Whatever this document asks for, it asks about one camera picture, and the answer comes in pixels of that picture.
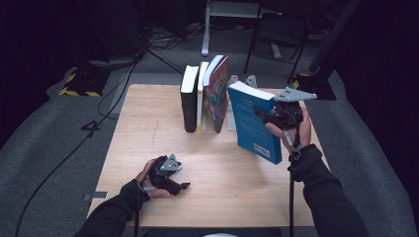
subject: standing book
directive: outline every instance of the standing book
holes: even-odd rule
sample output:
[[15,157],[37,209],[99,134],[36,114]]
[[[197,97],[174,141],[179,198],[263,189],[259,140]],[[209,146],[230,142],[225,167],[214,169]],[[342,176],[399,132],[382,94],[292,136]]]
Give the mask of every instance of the standing book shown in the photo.
[[227,112],[228,56],[216,55],[204,75],[204,90],[215,132],[220,133]]
[[207,68],[209,67],[209,62],[202,61],[200,65],[200,72],[198,75],[198,99],[197,99],[197,130],[201,130],[203,125],[203,107],[205,101],[204,93],[204,75],[206,74]]
[[197,129],[198,71],[199,66],[187,65],[181,85],[184,127],[188,132]]

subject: book cover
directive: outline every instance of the book cover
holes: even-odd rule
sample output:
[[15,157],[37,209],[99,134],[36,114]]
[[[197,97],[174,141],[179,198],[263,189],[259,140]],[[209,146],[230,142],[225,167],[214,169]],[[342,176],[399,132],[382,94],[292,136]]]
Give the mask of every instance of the book cover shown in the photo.
[[198,71],[199,66],[187,65],[180,89],[184,127],[188,132],[197,129]]
[[240,81],[228,87],[228,94],[237,130],[237,144],[274,164],[279,164],[282,161],[281,141],[254,113],[254,109],[269,113],[275,102],[275,95]]
[[205,101],[205,93],[204,93],[204,75],[207,71],[209,66],[209,62],[202,61],[200,65],[200,72],[198,75],[198,99],[197,99],[197,130],[202,129],[203,123],[203,104]]
[[204,75],[207,106],[215,132],[220,133],[227,112],[228,56],[217,55]]

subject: cable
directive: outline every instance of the cable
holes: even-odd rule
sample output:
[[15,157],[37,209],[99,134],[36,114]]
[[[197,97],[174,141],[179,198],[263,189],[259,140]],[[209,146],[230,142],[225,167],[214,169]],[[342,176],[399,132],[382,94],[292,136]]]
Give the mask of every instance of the cable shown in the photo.
[[172,62],[170,62],[169,60],[162,58],[158,55],[156,55],[153,51],[151,51],[150,49],[147,50],[149,53],[151,53],[153,56],[157,57],[159,60],[161,60],[162,62],[166,63],[168,66],[170,66],[171,68],[173,68],[175,71],[177,71],[179,74],[183,75],[184,74],[184,69],[181,68],[178,65],[173,64]]
[[[128,75],[128,77],[127,77],[127,80],[126,80],[126,84],[125,84],[125,86],[124,86],[124,89],[123,89],[123,91],[126,89],[126,86],[127,86],[127,84],[128,84],[128,81],[129,81],[129,78],[130,78],[130,75],[131,75],[131,73],[132,73],[132,71],[133,71],[133,68],[136,66],[136,64],[138,63],[138,61],[136,61],[135,62],[135,64],[134,64],[134,66],[131,68],[131,70],[130,70],[130,72],[129,72],[129,75]],[[49,174],[42,180],[42,182],[37,186],[37,188],[35,189],[35,191],[31,194],[31,196],[29,197],[29,199],[28,199],[28,201],[26,202],[26,204],[25,204],[25,206],[24,206],[24,208],[22,209],[22,212],[21,212],[21,214],[20,214],[20,216],[19,216],[19,219],[18,219],[18,223],[17,223],[17,225],[16,225],[16,231],[15,231],[15,237],[18,237],[19,236],[19,230],[20,230],[20,227],[21,227],[21,225],[22,225],[22,220],[23,220],[23,217],[24,217],[24,215],[25,215],[25,212],[26,212],[26,210],[27,210],[27,208],[28,208],[28,206],[29,206],[29,204],[31,203],[31,201],[32,201],[32,199],[35,197],[35,195],[37,194],[37,192],[41,189],[41,187],[46,183],[46,181],[52,176],[52,174],[53,173],[55,173],[55,171],[59,168],[59,167],[61,167],[61,165],[62,164],[64,164],[65,163],[65,161],[67,161],[80,147],[81,147],[81,145],[83,145],[83,143],[89,138],[89,137],[91,137],[91,135],[93,134],[93,132],[96,130],[96,128],[98,128],[99,127],[99,125],[101,125],[103,122],[104,122],[104,120],[107,118],[107,116],[114,110],[114,108],[117,106],[117,104],[118,104],[118,102],[120,101],[120,99],[122,98],[122,96],[123,96],[123,93],[121,93],[120,94],[120,97],[118,98],[118,100],[117,100],[117,102],[112,106],[112,108],[108,111],[108,113],[106,114],[106,116],[105,117],[103,117],[93,128],[92,128],[92,130],[89,132],[89,134],[87,134],[78,144],[77,144],[77,146],[61,161],[61,162],[59,162],[59,164],[57,165],[57,166],[55,166],[55,168],[53,168],[52,169],[52,171],[51,172],[49,172]]]
[[126,79],[126,73],[129,71],[129,68],[126,70],[126,72],[124,73],[124,77],[123,77],[123,80],[121,80],[121,82],[119,82],[118,84],[117,84],[117,86],[115,86],[108,94],[106,94],[105,95],[105,97],[101,100],[101,102],[99,103],[99,105],[98,105],[98,113],[99,113],[99,115],[101,115],[102,117],[105,117],[105,118],[107,118],[107,119],[112,119],[112,120],[118,120],[117,118],[112,118],[112,117],[109,117],[109,116],[107,116],[107,115],[105,115],[105,114],[103,114],[101,111],[100,111],[100,107],[101,107],[101,105],[102,105],[102,103],[105,101],[105,99],[109,96],[109,95],[111,95],[111,93],[113,92],[113,91],[115,91],[115,90],[117,90],[117,88],[121,85],[121,84],[123,84],[123,82],[125,81],[125,79]]
[[142,44],[140,51],[137,54],[125,54],[125,53],[121,53],[119,51],[116,51],[115,49],[113,49],[111,46],[109,46],[106,41],[104,40],[104,38],[102,37],[102,35],[100,34],[98,28],[96,27],[95,23],[93,22],[92,18],[90,17],[89,13],[87,12],[86,8],[83,6],[83,4],[80,2],[80,0],[77,0],[78,4],[80,5],[80,8],[82,9],[84,15],[86,16],[86,18],[88,19],[90,25],[92,26],[93,30],[95,31],[96,35],[99,37],[99,39],[101,40],[101,42],[104,44],[104,46],[114,52],[117,55],[120,56],[124,56],[124,57],[133,57],[133,60],[130,62],[123,62],[123,63],[116,63],[116,64],[109,64],[109,65],[94,65],[96,66],[99,70],[115,70],[115,69],[120,69],[120,68],[125,68],[127,66],[131,66],[133,64],[135,64],[138,60],[140,60],[142,58],[142,56],[145,53],[145,43]]

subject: table surface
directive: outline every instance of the table surface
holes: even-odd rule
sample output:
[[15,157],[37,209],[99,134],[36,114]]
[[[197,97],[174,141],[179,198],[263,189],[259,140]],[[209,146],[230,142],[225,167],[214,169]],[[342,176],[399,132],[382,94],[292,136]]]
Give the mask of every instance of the table surface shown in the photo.
[[[277,94],[280,89],[266,91]],[[131,85],[96,191],[116,196],[147,160],[173,153],[182,169],[171,179],[191,185],[176,197],[147,202],[140,212],[141,226],[288,226],[288,152],[282,145],[283,162],[274,165],[239,147],[236,132],[227,130],[225,122],[221,133],[211,124],[188,133],[179,86]],[[312,142],[321,150],[314,129]],[[295,183],[294,225],[312,226],[302,187]],[[93,199],[89,214],[103,201]]]

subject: human hand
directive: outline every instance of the human hand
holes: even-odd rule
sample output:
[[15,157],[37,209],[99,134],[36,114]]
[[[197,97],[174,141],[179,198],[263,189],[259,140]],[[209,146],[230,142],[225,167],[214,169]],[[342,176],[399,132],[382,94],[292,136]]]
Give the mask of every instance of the human hand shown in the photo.
[[[300,148],[303,148],[310,144],[311,142],[311,121],[310,116],[308,114],[308,110],[306,108],[301,108],[302,111],[302,123],[299,125],[299,142],[301,144]],[[285,133],[283,130],[275,126],[271,122],[267,122],[265,124],[265,127],[268,128],[272,134],[278,136],[284,143],[284,146],[289,150],[290,154],[293,153],[290,145],[287,142]],[[290,138],[294,142],[295,140],[295,134],[296,129],[290,129],[288,130],[288,134],[290,135]]]
[[[142,179],[144,178],[145,174],[147,173],[148,169],[151,167],[151,165],[154,163],[155,159],[149,160],[147,161],[147,163],[144,166],[144,169],[139,172],[139,174],[135,177],[135,179],[138,182],[141,182]],[[151,182],[148,179],[148,177],[145,179],[144,184],[146,187],[151,187]],[[170,193],[167,190],[162,190],[162,189],[155,189],[152,191],[148,191],[147,192],[148,196],[151,198],[167,198],[170,196]]]

